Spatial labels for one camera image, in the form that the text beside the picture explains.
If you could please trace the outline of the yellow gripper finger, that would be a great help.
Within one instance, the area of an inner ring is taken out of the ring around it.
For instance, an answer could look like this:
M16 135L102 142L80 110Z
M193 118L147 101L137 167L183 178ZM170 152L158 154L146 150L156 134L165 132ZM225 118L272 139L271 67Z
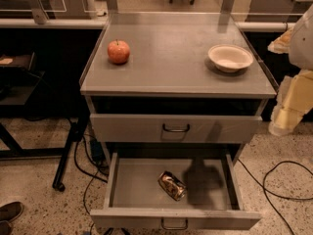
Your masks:
M292 29L288 29L281 36L268 45L268 50L276 54L287 54L290 49Z
M313 109L313 71L302 70L294 77L285 76L277 95L268 130L275 136L292 133L303 116Z

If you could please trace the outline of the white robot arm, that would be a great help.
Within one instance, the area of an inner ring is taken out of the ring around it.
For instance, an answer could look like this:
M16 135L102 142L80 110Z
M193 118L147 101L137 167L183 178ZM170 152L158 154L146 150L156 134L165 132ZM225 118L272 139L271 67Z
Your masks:
M313 109L313 6L268 46L270 52L287 53L292 65L300 68L294 77L285 76L279 86L269 132L276 136L288 135Z

